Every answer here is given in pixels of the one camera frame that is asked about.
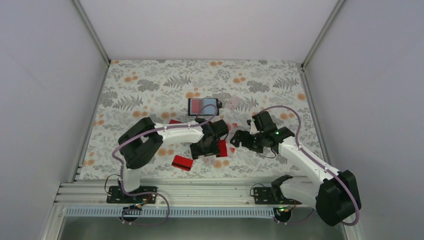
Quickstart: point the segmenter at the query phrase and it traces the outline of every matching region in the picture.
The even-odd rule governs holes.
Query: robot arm
[[[238,130],[230,143],[247,147],[262,153],[263,148],[271,148],[275,154],[286,157],[306,174],[310,181],[301,181],[284,175],[271,183],[271,191],[276,200],[294,199],[314,208],[321,219],[330,226],[343,221],[355,213],[355,207],[347,192],[329,173],[337,173],[352,193],[358,208],[361,208],[355,176],[348,170],[340,172],[337,168],[322,161],[309,149],[296,143],[295,134],[286,127],[277,129],[267,111],[252,116],[249,131]]]
[[[218,140],[228,133],[227,124],[219,120],[199,126],[204,121],[203,118],[197,118],[186,123],[161,124],[145,117],[124,133],[118,140],[119,145],[149,130],[163,129],[147,134],[145,141],[138,138],[119,150],[125,159],[121,176],[124,190],[130,193],[140,187],[142,167],[150,162],[162,144],[192,143],[190,149],[193,159],[219,154]]]

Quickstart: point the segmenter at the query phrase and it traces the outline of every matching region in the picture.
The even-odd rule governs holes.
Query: orange dot pattern
[[[280,95],[286,95],[287,98],[293,100],[291,101],[293,104],[288,104],[289,107],[293,107],[294,109],[308,107],[305,102],[307,96],[302,91],[299,84],[293,86],[292,91],[289,92],[281,86],[273,86],[278,85],[279,82],[276,81],[276,79],[281,73],[267,75],[268,77],[257,77],[260,76],[260,74],[253,74],[256,69],[248,69],[246,68],[246,64],[239,65],[238,62],[226,60],[208,60],[203,61],[201,64],[203,64],[202,72],[186,71],[185,68],[189,65],[182,62],[177,64],[176,67],[170,67],[169,70],[167,70],[167,74],[157,74],[152,77],[148,76],[146,73],[149,71],[149,66],[142,68],[131,67],[127,64],[126,60],[112,60],[110,67],[118,70],[120,73],[119,75],[112,75],[113,82],[112,85],[109,84],[112,88],[106,91],[117,92],[117,96],[115,94],[114,99],[112,99],[113,102],[104,102],[104,106],[98,109],[96,119],[93,121],[94,128],[92,136],[109,131],[107,137],[113,139],[114,144],[116,144],[116,140],[125,131],[119,130],[123,127],[122,125],[125,125],[124,128],[128,129],[128,124],[133,125],[141,118],[147,116],[150,116],[154,122],[161,124],[167,124],[171,119],[187,122],[187,119],[184,118],[184,116],[187,115],[187,101],[182,100],[184,98],[209,98],[212,96],[218,96],[218,98],[220,98],[223,94],[226,100],[228,100],[233,94],[236,94],[243,100],[239,108],[232,113],[232,111],[224,107],[221,111],[221,115],[214,119],[214,121],[226,119],[231,129],[233,129],[231,123],[235,122],[235,120],[231,120],[233,119],[231,114],[242,112],[242,114],[247,113],[256,115],[266,107],[275,105],[276,100],[278,100],[277,97]],[[274,71],[271,69],[275,64],[281,63],[276,62],[271,64],[265,61],[265,63],[261,62],[261,65],[254,64],[254,66],[259,69],[266,68],[270,71]],[[161,68],[167,68],[166,65],[173,65],[173,62],[170,60],[167,60],[166,63],[160,62]],[[219,87],[222,86],[222,89],[219,91],[214,90],[213,86],[215,85]],[[136,105],[136,100],[133,97],[141,97],[142,100],[140,100],[140,104]],[[282,101],[281,104],[284,105],[287,104],[287,102]],[[295,114],[285,109],[272,109],[269,112],[273,115],[273,118],[280,118],[284,120],[284,122],[290,121],[290,123],[292,123],[291,121],[294,121],[296,118]],[[238,124],[238,129],[241,128],[241,125],[246,125],[245,122],[238,122]],[[187,144],[162,145],[156,152],[156,161],[151,161],[146,166],[146,174],[149,175],[150,173],[148,173],[148,171],[150,171],[157,172],[159,178],[163,178],[164,176],[170,176],[171,178],[185,177],[183,175],[185,173],[184,171],[172,168],[170,164],[175,155],[191,158],[190,154],[186,153],[188,149],[189,145]],[[238,157],[240,157],[241,153],[237,153],[237,149],[231,153],[235,153],[235,155],[230,157],[210,156],[207,158],[207,161],[203,159],[196,160],[193,163],[191,172],[193,174],[198,174],[200,169],[204,170],[206,167],[210,168],[210,171],[205,174],[201,173],[200,175],[207,178],[211,177],[213,174],[216,174],[215,177],[219,178],[222,177],[221,174],[230,173],[234,177],[242,177],[244,173],[239,174],[238,171],[233,168],[240,164],[240,159],[238,159]],[[106,162],[103,159],[105,156],[106,153],[103,152],[103,149],[96,144],[91,144],[82,165],[89,173],[95,173],[93,176],[97,178],[107,177],[110,173],[105,175],[104,172],[97,170],[97,166],[105,166]],[[168,163],[166,170],[159,172],[153,171],[153,169],[157,168],[159,165],[165,166],[164,162]],[[285,170],[285,166],[279,166],[279,168]],[[256,175],[257,173],[250,173],[244,176],[257,177]]]
[[[305,96],[305,94],[303,94],[303,93],[299,93],[299,94],[297,95],[297,99],[299,99],[299,100],[301,100],[301,101],[304,101],[304,100],[306,99],[306,96]]]
[[[142,115],[142,113],[140,111],[134,111],[134,112],[132,112],[132,116],[134,118],[139,118],[141,115]]]

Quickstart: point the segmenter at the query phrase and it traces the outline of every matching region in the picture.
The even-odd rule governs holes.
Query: table surface
[[[226,108],[231,96],[241,98],[236,109]],[[302,121],[300,141],[322,158],[315,126],[293,61],[266,60],[112,60],[82,164],[80,179],[105,179],[119,173],[111,153],[118,138],[141,118],[167,124],[171,119],[192,121],[187,115],[188,98],[218,98],[223,103],[215,121],[249,130],[246,120],[261,109],[285,105],[296,110]],[[269,111],[279,128],[293,132],[295,115],[282,108]],[[191,158],[189,143],[162,145],[142,168],[142,177],[151,178],[242,178],[304,176],[284,156],[265,158],[244,147],[233,156],[201,157],[191,171],[171,166],[175,155]],[[267,150],[264,155],[273,154]]]

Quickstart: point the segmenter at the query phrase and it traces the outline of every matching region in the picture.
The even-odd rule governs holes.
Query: purple cable
[[[299,147],[300,151],[302,153],[304,153],[310,160],[312,160],[312,162],[314,162],[315,164],[317,164],[320,168],[322,169],[326,169],[326,166],[324,166],[323,164],[321,164],[319,161],[317,161],[313,156],[311,156],[308,152],[306,152],[303,147],[301,147],[301,143],[299,142],[299,132],[301,131],[301,116],[299,116],[299,114],[292,108],[288,107],[288,106],[283,106],[283,105],[275,105],[275,106],[270,106],[265,108],[264,110],[260,111],[260,113],[267,111],[269,109],[274,109],[274,108],[283,108],[283,109],[288,109],[290,111],[292,111],[298,120],[299,126],[297,127],[296,130],[296,134],[294,136],[294,139],[296,141],[296,145]],[[359,222],[359,207],[357,204],[357,201],[355,200],[354,196],[352,195],[351,191],[349,190],[348,186],[346,186],[346,184],[343,183],[343,181],[334,173],[332,172],[330,169],[326,170],[331,176],[333,176],[333,178],[335,178],[337,180],[337,182],[341,185],[341,187],[346,191],[347,195],[349,196],[350,200],[353,203],[353,207],[355,208],[355,220],[353,222],[344,222],[342,221],[341,223],[346,225],[346,226],[354,226],[355,224],[357,224]]]
[[[215,108],[215,113],[208,120],[206,120],[206,121],[204,121],[202,123],[197,123],[197,124],[193,124],[193,125],[191,125],[191,124],[186,124],[186,125],[169,125],[167,127],[154,128],[154,129],[151,129],[151,130],[142,132],[142,133],[140,133],[140,134],[138,134],[138,135],[136,135],[136,136],[134,136],[134,137],[126,140],[124,143],[122,143],[117,148],[115,148],[115,150],[112,151],[112,157],[114,159],[118,160],[120,162],[120,164],[121,164],[120,171],[119,171],[120,172],[120,175],[121,176],[124,175],[124,164],[125,164],[124,160],[122,160],[121,158],[119,158],[118,156],[116,156],[116,153],[120,149],[122,149],[123,147],[125,147],[126,145],[128,145],[129,143],[131,143],[132,141],[134,141],[136,139],[139,139],[139,138],[141,138],[141,137],[143,137],[145,135],[154,133],[154,132],[163,131],[163,130],[166,130],[166,129],[179,129],[179,128],[187,128],[187,127],[189,127],[189,128],[195,128],[195,127],[203,126],[203,125],[209,123],[210,121],[212,121],[212,119],[214,119],[214,117],[217,115],[217,113],[218,113],[217,106],[215,106],[214,104],[207,104],[207,105],[203,106],[203,108],[199,111],[199,113],[196,116],[196,118],[197,118],[200,115],[200,113],[203,111],[203,109],[205,109],[206,107],[210,107],[210,106],[213,106]],[[133,209],[128,209],[128,210],[126,210],[126,211],[124,211],[122,213],[122,217],[121,217],[122,223],[128,223],[130,225],[138,225],[138,226],[155,227],[155,226],[159,226],[159,225],[163,224],[169,218],[170,213],[171,213],[170,204],[169,204],[168,200],[162,194],[157,193],[157,192],[152,192],[152,191],[140,192],[140,193],[129,193],[129,192],[125,191],[125,189],[124,189],[124,180],[121,178],[119,181],[120,181],[120,184],[122,186],[122,188],[121,188],[122,189],[122,192],[125,195],[134,197],[134,196],[155,194],[155,195],[158,195],[159,197],[163,198],[163,200],[165,200],[165,202],[166,202],[166,208],[167,208],[167,212],[166,212],[165,218],[163,219],[163,221],[161,221],[159,223],[146,224],[146,223],[131,223],[131,222],[125,221],[124,220],[124,214],[126,214],[127,212],[129,212],[130,210],[133,210]]]
[[[277,224],[284,224],[286,226],[293,226],[293,225],[306,223],[312,217],[312,215],[314,215],[314,213],[315,213],[315,210],[312,209],[312,212],[305,219],[297,221],[297,222],[284,222],[284,223],[282,223],[282,222],[278,221],[275,216],[272,217],[272,218],[274,219],[274,221],[277,222]]]

